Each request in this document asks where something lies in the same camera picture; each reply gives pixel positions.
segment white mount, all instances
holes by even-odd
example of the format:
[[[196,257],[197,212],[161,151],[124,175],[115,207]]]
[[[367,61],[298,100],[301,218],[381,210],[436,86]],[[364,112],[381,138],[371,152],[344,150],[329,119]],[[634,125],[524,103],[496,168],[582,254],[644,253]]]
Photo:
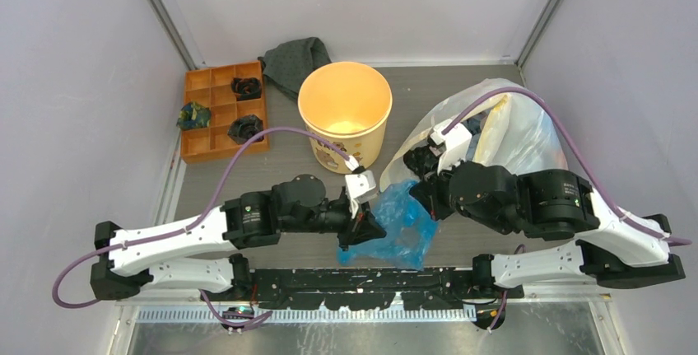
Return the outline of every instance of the white mount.
[[[593,214],[599,220],[597,229],[577,233],[574,240],[549,250],[494,255],[491,267],[495,285],[512,288],[548,279],[585,277],[586,274],[580,270],[584,257],[581,247],[576,244],[577,240],[607,250],[631,267],[657,266],[668,262],[669,246],[665,241],[622,223],[596,191],[591,193],[591,202]],[[662,232],[657,222],[630,216],[636,222]]]
[[[444,120],[434,126],[431,134],[429,134],[429,138],[437,146],[437,152],[439,153],[437,154],[439,156],[439,165],[436,169],[437,174],[442,170],[458,166],[461,161],[465,160],[468,147],[470,147],[472,134],[462,123],[456,124],[446,135],[442,134],[444,128],[450,123],[451,119]]]
[[[141,287],[148,289],[203,289],[224,292],[232,288],[233,266],[228,259],[177,259],[160,262],[149,268],[152,282]]]
[[[115,236],[109,241],[109,244],[123,244],[124,241],[135,241],[181,230],[194,222],[197,217],[190,217],[166,225],[148,227],[147,229],[119,229],[115,232]],[[223,233],[226,231],[228,231],[226,213],[221,212],[219,208],[214,208],[197,227],[187,234],[180,234],[166,240],[148,244],[129,246],[120,250],[112,250],[109,252],[109,259],[114,261],[112,271],[122,277],[129,277],[167,260],[182,259],[211,252],[231,253],[237,250],[237,248],[230,241],[223,240]]]

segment gray cloth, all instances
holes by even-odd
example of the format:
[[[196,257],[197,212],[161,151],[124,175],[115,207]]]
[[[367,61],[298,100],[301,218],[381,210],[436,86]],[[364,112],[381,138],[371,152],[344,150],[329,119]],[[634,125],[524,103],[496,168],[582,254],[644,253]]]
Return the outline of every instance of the gray cloth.
[[[314,70],[329,64],[325,44],[320,38],[292,40],[268,50],[260,57],[267,82],[271,82],[285,96],[298,100],[300,85]]]

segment ventilation grille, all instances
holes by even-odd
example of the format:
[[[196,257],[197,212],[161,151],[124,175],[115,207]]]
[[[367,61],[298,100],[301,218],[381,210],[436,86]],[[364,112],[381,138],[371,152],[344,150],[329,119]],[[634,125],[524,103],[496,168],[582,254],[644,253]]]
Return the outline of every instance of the ventilation grille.
[[[227,307],[219,307],[221,312]],[[474,321],[475,307],[462,310],[419,310],[405,311],[400,305],[385,310],[331,311],[320,310],[275,310],[266,320],[268,324],[308,323],[365,323],[365,322],[460,322]],[[205,306],[142,306],[137,322],[144,324],[217,324],[213,314]]]

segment cream bucket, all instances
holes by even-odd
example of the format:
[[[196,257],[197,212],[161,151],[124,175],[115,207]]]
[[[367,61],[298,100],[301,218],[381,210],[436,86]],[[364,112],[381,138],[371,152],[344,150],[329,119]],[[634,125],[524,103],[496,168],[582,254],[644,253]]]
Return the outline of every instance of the cream bucket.
[[[378,158],[392,107],[388,81],[361,63],[331,63],[316,69],[298,96],[298,110],[308,131],[331,141],[364,167]],[[312,138],[310,146],[323,167],[349,172],[336,152]]]

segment gray floor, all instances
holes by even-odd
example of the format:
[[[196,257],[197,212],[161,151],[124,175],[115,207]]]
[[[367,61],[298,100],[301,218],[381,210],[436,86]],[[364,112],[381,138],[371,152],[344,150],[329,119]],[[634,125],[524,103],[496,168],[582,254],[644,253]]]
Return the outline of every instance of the gray floor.
[[[136,323],[128,353],[484,355],[601,354],[588,303],[512,303],[490,336],[469,322],[264,325],[242,335],[219,324]]]
[[[416,123],[437,103],[486,78],[503,77],[522,83],[515,66],[405,67],[378,68],[393,90],[393,111],[388,121],[380,157],[371,167],[379,177]],[[271,126],[304,128],[295,102],[268,87],[268,117]],[[271,137],[269,152],[244,156],[230,174],[219,201],[235,199],[244,192],[266,190],[297,174],[318,176],[328,197],[339,195],[343,178],[325,170],[313,157],[306,139],[295,134]],[[228,161],[189,165],[175,219],[199,214],[211,197]],[[551,243],[531,241],[523,236],[501,236],[462,217],[450,217],[440,229],[426,256],[428,266],[469,266],[480,253],[511,253],[517,244],[530,250],[546,249]],[[244,255],[252,268],[338,267],[337,239],[333,235],[286,234],[279,245],[249,249]],[[356,265],[385,266],[385,262],[359,259]]]

